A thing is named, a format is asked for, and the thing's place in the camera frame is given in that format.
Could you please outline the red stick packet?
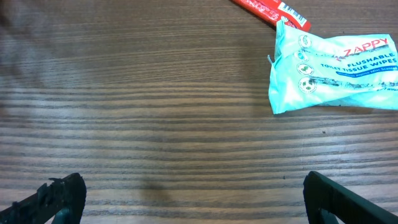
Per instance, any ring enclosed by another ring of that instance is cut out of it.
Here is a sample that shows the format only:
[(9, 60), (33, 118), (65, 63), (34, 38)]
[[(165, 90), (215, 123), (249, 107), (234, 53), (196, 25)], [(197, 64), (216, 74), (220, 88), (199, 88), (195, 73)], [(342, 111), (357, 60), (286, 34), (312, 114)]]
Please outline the red stick packet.
[(285, 25), (308, 32), (311, 23), (294, 8), (281, 0), (232, 0), (264, 21), (276, 26), (278, 21)]

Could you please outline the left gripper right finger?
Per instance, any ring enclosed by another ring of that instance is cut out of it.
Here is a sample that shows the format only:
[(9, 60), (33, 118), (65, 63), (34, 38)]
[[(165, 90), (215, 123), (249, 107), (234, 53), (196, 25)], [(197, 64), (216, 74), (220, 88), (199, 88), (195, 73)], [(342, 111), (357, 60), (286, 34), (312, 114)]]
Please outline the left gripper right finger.
[(362, 198), (319, 172), (311, 171), (303, 182), (309, 224), (396, 224), (397, 216)]

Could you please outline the teal tissue packet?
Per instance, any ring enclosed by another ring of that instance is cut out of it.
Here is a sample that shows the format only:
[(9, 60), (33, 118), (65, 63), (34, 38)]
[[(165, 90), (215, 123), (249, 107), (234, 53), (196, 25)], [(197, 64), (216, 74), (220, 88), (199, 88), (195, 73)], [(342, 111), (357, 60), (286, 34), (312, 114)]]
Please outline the teal tissue packet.
[(311, 106), (397, 109), (397, 48), (388, 34), (321, 38), (277, 23), (273, 113)]

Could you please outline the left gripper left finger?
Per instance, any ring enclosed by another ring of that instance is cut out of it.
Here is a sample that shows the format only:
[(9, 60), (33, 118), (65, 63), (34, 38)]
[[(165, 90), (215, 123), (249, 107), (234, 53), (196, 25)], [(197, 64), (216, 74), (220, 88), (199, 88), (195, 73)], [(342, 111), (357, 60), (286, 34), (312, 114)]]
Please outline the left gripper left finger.
[(79, 173), (51, 178), (36, 193), (1, 211), (1, 224), (79, 224), (86, 202), (86, 185)]

